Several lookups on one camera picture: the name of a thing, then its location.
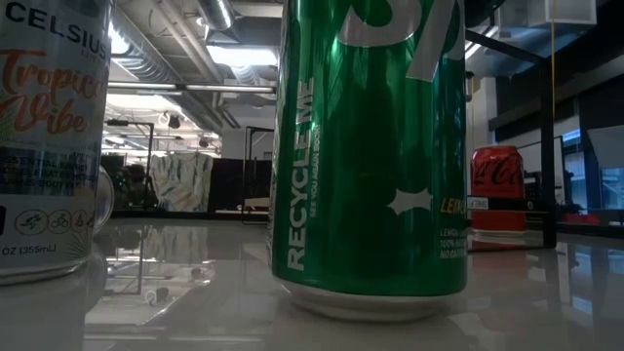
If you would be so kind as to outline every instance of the ceiling pipe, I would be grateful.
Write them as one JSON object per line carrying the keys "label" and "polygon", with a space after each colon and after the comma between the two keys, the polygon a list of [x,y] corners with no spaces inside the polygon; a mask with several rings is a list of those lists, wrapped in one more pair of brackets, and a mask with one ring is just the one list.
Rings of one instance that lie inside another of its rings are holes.
{"label": "ceiling pipe", "polygon": [[197,0],[199,12],[211,30],[224,31],[234,25],[236,14],[228,0]]}
{"label": "ceiling pipe", "polygon": [[244,17],[280,19],[284,12],[284,6],[276,2],[237,1],[232,4],[232,7]]}
{"label": "ceiling pipe", "polygon": [[219,79],[210,71],[208,66],[199,58],[198,54],[186,43],[186,41],[182,38],[182,35],[177,30],[176,26],[169,20],[165,11],[158,3],[158,0],[152,0],[152,5],[154,8],[154,12],[158,14],[163,19],[163,24],[169,29],[169,31],[174,36],[174,39],[180,45],[180,47],[184,50],[184,52],[188,55],[188,57],[195,63],[197,69],[207,78],[211,80],[215,80],[220,82]]}
{"label": "ceiling pipe", "polygon": [[188,27],[186,21],[184,21],[181,14],[179,13],[179,9],[176,7],[176,5],[172,3],[172,0],[161,0],[161,4],[163,8],[172,15],[174,21],[177,23],[177,26],[182,30],[184,35],[186,35],[186,39],[188,39],[188,41],[195,49],[195,52],[199,55],[206,67],[210,70],[211,74],[214,77],[214,80],[217,83],[222,82],[223,79],[221,78],[218,67],[213,61],[213,58],[211,58],[211,55],[208,53],[206,45],[200,44],[199,41],[195,39],[196,33]]}
{"label": "ceiling pipe", "polygon": [[260,85],[260,77],[252,66],[230,67],[236,80],[243,85]]}
{"label": "ceiling pipe", "polygon": [[277,88],[270,86],[241,86],[203,83],[140,83],[140,82],[108,82],[108,89],[151,91],[153,94],[164,92],[216,92],[238,94],[275,94]]}
{"label": "ceiling pipe", "polygon": [[[137,26],[117,7],[113,16],[113,25],[123,39],[132,48],[127,58],[115,58],[115,63],[131,72],[142,84],[156,84],[162,87],[166,82],[180,82],[181,76],[163,58]],[[223,128],[223,121],[231,126],[229,121],[223,120],[215,113],[219,106],[207,107],[203,103],[203,97],[199,98],[192,92],[182,92],[181,96],[166,96],[172,102],[178,104],[195,124],[202,129],[219,132]]]}

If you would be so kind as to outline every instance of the celsius can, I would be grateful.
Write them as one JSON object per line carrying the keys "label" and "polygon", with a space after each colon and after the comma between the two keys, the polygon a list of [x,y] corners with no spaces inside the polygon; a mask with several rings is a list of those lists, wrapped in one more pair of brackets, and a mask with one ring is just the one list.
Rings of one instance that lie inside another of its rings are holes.
{"label": "celsius can", "polygon": [[112,5],[0,1],[0,284],[89,256]]}
{"label": "celsius can", "polygon": [[285,3],[269,254],[300,306],[428,314],[466,284],[463,1]]}
{"label": "celsius can", "polygon": [[[515,146],[488,146],[475,151],[471,164],[472,196],[525,198],[523,157]],[[522,235],[527,231],[523,213],[473,211],[472,228],[480,234]]]}

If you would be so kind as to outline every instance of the ceiling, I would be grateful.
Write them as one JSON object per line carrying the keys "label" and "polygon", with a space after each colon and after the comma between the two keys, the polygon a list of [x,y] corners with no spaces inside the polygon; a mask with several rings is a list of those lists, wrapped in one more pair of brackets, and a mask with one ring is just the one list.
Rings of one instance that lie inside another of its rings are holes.
{"label": "ceiling", "polygon": [[[269,57],[274,56],[276,59],[280,41],[282,6],[277,2],[258,0],[231,1],[231,3],[237,16],[232,29],[236,30],[238,45],[245,46],[245,48],[264,49],[270,53]],[[207,45],[231,46],[232,43],[232,39],[227,35],[216,31],[211,32],[208,38],[206,37],[206,27],[196,0],[118,0],[117,14],[120,13],[122,15],[117,16],[118,19],[114,21],[113,25],[115,27],[114,32],[112,32],[113,48],[124,53],[129,49],[128,43],[130,43],[130,46],[136,47],[137,50],[129,54],[126,53],[125,56],[113,56],[110,69],[110,81],[112,82],[276,85],[276,62],[268,65],[251,66],[255,81],[249,82],[237,80],[237,76],[228,64],[216,62],[210,66],[209,64],[197,64],[197,61],[192,59],[188,49],[189,47],[193,49],[189,45],[193,43],[189,41],[187,33],[190,33],[192,40],[199,44],[197,47],[204,49],[203,54],[208,57],[208,60],[223,60],[223,58],[211,55],[211,53],[219,53],[206,50]],[[176,19],[182,19],[183,24],[180,25]],[[186,43],[180,44],[174,31],[177,31],[177,34]],[[231,35],[231,31],[226,31],[225,34]],[[122,43],[121,47],[115,45],[115,38]],[[136,56],[149,57],[150,61],[155,62],[154,66],[158,67],[157,70],[164,69],[167,71],[166,74],[159,74],[159,76],[167,78],[146,80],[143,76],[134,74],[125,63],[128,61],[127,58]],[[157,92],[139,92],[136,90],[109,92],[116,94],[109,95],[106,119],[153,123],[156,136],[153,148],[157,154],[161,151],[170,150],[178,150],[178,152],[199,150],[217,157],[221,148],[221,140],[218,135],[224,130],[247,126],[273,128],[275,120],[274,95],[192,93],[191,98],[199,101],[200,106],[200,108],[192,109],[178,97],[161,97],[155,95]],[[180,127],[179,129],[172,129],[169,126],[169,118],[176,115],[180,116]],[[146,135],[146,137],[134,138],[141,135]],[[126,153],[127,151],[124,149],[132,149],[129,158],[131,153],[142,155],[142,152],[135,151],[147,147],[148,135],[149,132],[146,127],[134,125],[129,127],[105,126],[104,152]],[[202,137],[206,137],[210,142],[208,148],[199,146],[199,140]],[[111,142],[111,139],[114,141],[126,140],[127,142],[120,145],[119,142]]]}
{"label": "ceiling", "polygon": [[[466,23],[480,23],[472,29],[548,56],[550,28],[545,25],[531,26],[524,19],[518,20],[518,11],[515,10],[518,6],[527,8],[534,4],[543,5],[546,1],[465,0]],[[560,0],[564,3],[569,1],[572,0]],[[141,83],[218,83],[275,87],[282,5],[271,0],[229,0],[229,3],[233,8],[234,24],[224,31],[207,32],[198,0],[118,0],[113,25],[113,38],[118,37],[118,45],[113,40],[113,47],[120,53],[113,56],[110,80],[136,82],[138,77]],[[557,48],[575,40],[590,25],[559,30]],[[467,53],[472,51],[467,55],[467,69],[478,75],[509,75],[527,69],[520,61],[502,58],[484,48],[474,50],[470,45],[466,43]],[[258,53],[262,51],[268,60],[264,60],[263,64],[250,62],[244,70],[234,69],[230,66],[232,60],[250,57],[258,59],[259,54],[222,53],[214,46],[225,51],[240,48]],[[137,62],[142,70],[136,69]],[[154,148],[159,152],[173,149],[190,152],[199,148],[216,157],[221,148],[221,140],[217,135],[224,131],[247,126],[274,126],[275,95],[185,92],[181,96],[159,97],[157,92],[149,90],[109,92],[117,96],[109,100],[106,118],[153,123],[155,134],[160,138],[154,143]],[[170,128],[169,118],[172,116],[180,117],[179,129]],[[140,130],[133,126],[105,129],[109,137],[146,133],[145,128]],[[163,137],[167,136],[180,138],[164,140]],[[208,138],[208,148],[199,147],[202,137]],[[123,147],[143,149],[147,146],[147,139],[133,139],[130,145]]]}

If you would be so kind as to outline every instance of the coca-cola logo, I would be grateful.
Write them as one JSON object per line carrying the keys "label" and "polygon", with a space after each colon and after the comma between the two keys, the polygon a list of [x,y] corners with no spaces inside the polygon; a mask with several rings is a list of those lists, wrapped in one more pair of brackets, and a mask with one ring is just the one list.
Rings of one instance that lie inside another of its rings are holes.
{"label": "coca-cola logo", "polygon": [[521,168],[517,166],[517,157],[476,162],[473,168],[475,185],[515,185],[522,181]]}

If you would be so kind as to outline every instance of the ceiling light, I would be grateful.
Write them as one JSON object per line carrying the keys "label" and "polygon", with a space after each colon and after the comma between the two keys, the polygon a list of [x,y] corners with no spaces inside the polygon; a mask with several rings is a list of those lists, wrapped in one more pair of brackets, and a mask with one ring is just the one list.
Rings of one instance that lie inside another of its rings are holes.
{"label": "ceiling light", "polygon": [[[127,138],[149,138],[149,136],[144,136],[144,135],[129,135],[129,136],[124,136]],[[181,136],[154,136],[155,139],[160,139],[160,140],[183,140]]]}
{"label": "ceiling light", "polygon": [[259,87],[259,86],[226,86],[226,85],[197,85],[191,84],[186,86],[189,91],[200,92],[228,92],[228,93],[258,93],[258,94],[273,94],[275,88],[273,87]]}
{"label": "ceiling light", "polygon": [[110,52],[112,55],[122,55],[128,52],[130,49],[130,44],[122,38],[122,36],[115,30],[115,28],[110,25],[108,27],[108,36],[111,39],[111,47]]}
{"label": "ceiling light", "polygon": [[118,145],[123,145],[123,144],[126,143],[125,140],[123,140],[122,138],[117,137],[117,136],[107,136],[105,139],[110,141],[110,142],[112,142],[112,143],[116,143]]}
{"label": "ceiling light", "polygon": [[[147,157],[147,150],[123,150],[123,149],[113,149],[113,150],[103,150],[104,153],[117,153],[117,154],[126,154],[129,156],[137,156],[137,157]],[[167,151],[152,151],[152,156],[165,156],[167,155]]]}
{"label": "ceiling light", "polygon": [[143,90],[139,90],[139,91],[135,91],[134,94],[137,95],[147,95],[147,96],[153,96],[153,95],[159,95],[159,96],[166,96],[166,97],[181,97],[183,92],[159,92],[159,91],[143,91]]}
{"label": "ceiling light", "polygon": [[277,65],[275,54],[266,48],[221,48],[209,45],[208,51],[214,62],[229,66]]}
{"label": "ceiling light", "polygon": [[150,111],[175,111],[182,114],[182,109],[161,96],[131,96],[123,94],[108,94],[106,104],[121,109],[138,109]]}
{"label": "ceiling light", "polygon": [[135,146],[135,147],[138,147],[139,149],[142,149],[142,150],[147,150],[147,146],[141,145],[141,144],[139,144],[138,142],[134,142],[134,141],[126,140],[126,143],[128,143],[128,144],[130,144],[130,145],[133,145],[133,146]]}
{"label": "ceiling light", "polygon": [[[493,26],[490,30],[487,31],[486,34],[484,34],[487,38],[491,38],[492,36],[494,36],[494,34],[496,34],[498,32],[498,26],[495,25]],[[467,52],[466,52],[466,59],[469,59],[471,56],[473,56],[475,53],[477,53],[477,51],[479,49],[481,49],[481,44],[477,44],[475,43],[475,45],[473,45],[472,47],[470,45],[467,45],[465,48],[470,48]]]}
{"label": "ceiling light", "polygon": [[163,84],[163,83],[133,83],[133,82],[109,82],[108,89],[156,89],[167,90],[175,89],[176,84]]}

